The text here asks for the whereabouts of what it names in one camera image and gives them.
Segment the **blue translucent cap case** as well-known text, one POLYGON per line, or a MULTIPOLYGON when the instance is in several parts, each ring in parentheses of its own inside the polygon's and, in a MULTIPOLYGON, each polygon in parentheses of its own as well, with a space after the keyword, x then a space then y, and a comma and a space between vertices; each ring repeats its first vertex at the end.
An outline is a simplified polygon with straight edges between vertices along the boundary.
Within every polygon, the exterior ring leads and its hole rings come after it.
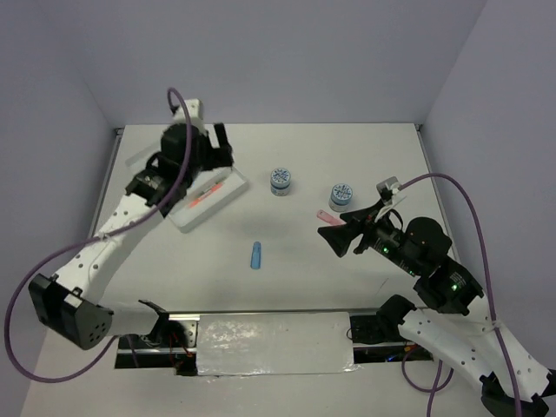
POLYGON ((250 267, 254 270, 261 268, 261 243, 254 242, 250 258, 250 267))

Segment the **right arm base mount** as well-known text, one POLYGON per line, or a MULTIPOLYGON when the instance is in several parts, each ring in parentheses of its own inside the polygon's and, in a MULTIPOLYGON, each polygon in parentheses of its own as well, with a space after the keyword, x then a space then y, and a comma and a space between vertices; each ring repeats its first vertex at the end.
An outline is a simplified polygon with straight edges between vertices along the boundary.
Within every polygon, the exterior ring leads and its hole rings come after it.
POLYGON ((352 342, 355 364, 401 362, 406 353, 416 348, 399 335, 385 335, 374 314, 351 315, 349 320, 346 336, 352 342))

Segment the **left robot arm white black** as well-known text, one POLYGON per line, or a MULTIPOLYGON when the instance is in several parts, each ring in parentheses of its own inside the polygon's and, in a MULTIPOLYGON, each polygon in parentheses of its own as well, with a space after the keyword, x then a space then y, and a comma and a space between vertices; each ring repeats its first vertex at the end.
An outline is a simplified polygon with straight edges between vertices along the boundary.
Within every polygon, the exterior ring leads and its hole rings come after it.
POLYGON ((126 186, 113 214, 95 241, 52 276, 36 275, 29 284, 39 321, 83 350, 109 334, 113 310, 100 300, 117 270, 139 242, 156 228, 195 179, 206 171, 230 169, 233 149, 224 124, 214 126, 218 144, 197 127, 178 122, 167 127, 161 145, 126 186))

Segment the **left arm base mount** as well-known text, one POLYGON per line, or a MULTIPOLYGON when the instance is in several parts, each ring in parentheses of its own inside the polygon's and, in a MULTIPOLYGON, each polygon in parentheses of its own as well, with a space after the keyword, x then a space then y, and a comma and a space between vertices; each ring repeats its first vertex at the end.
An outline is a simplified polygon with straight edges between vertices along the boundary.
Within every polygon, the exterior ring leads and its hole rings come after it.
POLYGON ((117 344, 115 369, 162 369, 175 375, 198 375, 199 314, 170 314, 148 335, 122 336, 117 344))

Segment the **blue white round jar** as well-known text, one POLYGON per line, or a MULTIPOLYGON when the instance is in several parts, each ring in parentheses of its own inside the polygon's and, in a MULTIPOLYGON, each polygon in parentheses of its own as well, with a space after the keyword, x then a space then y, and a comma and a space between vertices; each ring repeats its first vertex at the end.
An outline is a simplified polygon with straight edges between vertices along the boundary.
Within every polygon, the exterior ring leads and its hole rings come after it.
POLYGON ((335 184, 330 192, 329 207, 335 212, 345 212, 353 198, 354 191, 346 183, 335 184))
POLYGON ((291 173, 285 168, 273 169, 270 173, 270 189, 273 195, 285 196, 289 193, 291 173))

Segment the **orange thin pen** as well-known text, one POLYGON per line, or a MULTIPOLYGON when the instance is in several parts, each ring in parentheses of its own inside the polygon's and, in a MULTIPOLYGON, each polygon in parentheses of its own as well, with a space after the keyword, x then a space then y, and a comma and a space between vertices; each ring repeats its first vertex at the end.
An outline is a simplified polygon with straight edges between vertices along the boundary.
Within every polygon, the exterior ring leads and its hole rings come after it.
POLYGON ((200 204, 200 203, 201 203, 202 201, 204 201, 205 199, 209 198, 209 197, 210 197, 211 195, 213 195, 214 193, 212 193, 212 194, 203 194, 203 192, 202 192, 199 196, 197 196, 194 200, 192 200, 192 201, 188 204, 188 207, 189 207, 189 208, 195 207, 196 205, 200 204))

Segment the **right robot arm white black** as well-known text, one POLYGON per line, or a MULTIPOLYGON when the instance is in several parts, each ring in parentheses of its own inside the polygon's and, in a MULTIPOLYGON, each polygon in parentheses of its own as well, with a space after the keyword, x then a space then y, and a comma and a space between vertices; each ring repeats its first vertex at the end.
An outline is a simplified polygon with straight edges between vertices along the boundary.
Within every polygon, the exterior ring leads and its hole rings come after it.
POLYGON ((342 257, 351 242, 357 255, 372 249, 415 278, 414 291, 427 308, 443 314, 451 333, 410 300, 393 295, 375 315, 351 317, 351 339, 371 344, 381 338, 413 341, 445 362, 480 391, 493 416, 545 416, 545 399, 555 394, 555 372, 536 361, 491 313, 486 293, 469 271, 448 254, 451 239, 429 217, 404 229, 394 226, 383 202, 341 215, 341 224, 318 228, 342 257))

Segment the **white compartment tray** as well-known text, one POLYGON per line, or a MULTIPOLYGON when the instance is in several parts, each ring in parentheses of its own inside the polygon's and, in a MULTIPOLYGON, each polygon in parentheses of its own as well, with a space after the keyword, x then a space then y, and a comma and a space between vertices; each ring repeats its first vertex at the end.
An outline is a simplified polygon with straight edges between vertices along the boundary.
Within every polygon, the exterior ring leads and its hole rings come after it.
POLYGON ((183 123, 165 129, 160 149, 125 188, 124 213, 136 221, 157 209, 159 217, 188 233, 246 191, 224 125, 217 123, 215 133, 216 147, 208 133, 189 133, 183 123))

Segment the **pink translucent cap case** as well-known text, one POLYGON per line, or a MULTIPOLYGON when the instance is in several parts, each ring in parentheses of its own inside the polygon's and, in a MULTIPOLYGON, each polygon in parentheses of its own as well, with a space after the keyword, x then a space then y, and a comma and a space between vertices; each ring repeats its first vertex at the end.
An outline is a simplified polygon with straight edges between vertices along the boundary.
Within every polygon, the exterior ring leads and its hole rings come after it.
POLYGON ((324 210, 318 210, 316 217, 330 226, 340 226, 345 223, 342 219, 330 215, 324 210))

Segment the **silver foil covered panel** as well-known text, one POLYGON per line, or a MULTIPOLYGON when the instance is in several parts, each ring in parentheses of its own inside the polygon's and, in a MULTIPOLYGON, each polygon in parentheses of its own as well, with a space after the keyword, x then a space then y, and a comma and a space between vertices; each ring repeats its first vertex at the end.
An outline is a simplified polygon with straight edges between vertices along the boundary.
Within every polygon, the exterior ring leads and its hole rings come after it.
POLYGON ((204 315, 197 371, 202 376, 352 372, 349 327, 346 313, 204 315))

